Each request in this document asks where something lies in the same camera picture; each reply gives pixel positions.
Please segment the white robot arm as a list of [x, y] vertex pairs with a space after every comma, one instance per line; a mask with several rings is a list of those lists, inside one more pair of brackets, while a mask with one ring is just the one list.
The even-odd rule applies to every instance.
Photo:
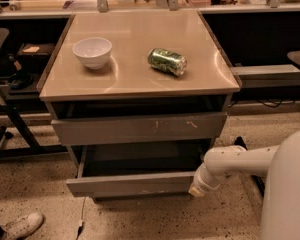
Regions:
[[277, 146], [210, 149], [189, 193], [202, 197], [237, 173], [266, 178], [260, 240], [300, 240], [300, 130]]

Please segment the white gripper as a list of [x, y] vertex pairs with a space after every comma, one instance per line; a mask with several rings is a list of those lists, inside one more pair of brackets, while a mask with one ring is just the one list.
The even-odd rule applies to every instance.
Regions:
[[219, 180], [208, 171], [205, 165], [200, 165], [195, 172], [193, 184], [190, 185], [188, 193], [194, 197], [203, 197], [204, 194], [219, 188]]

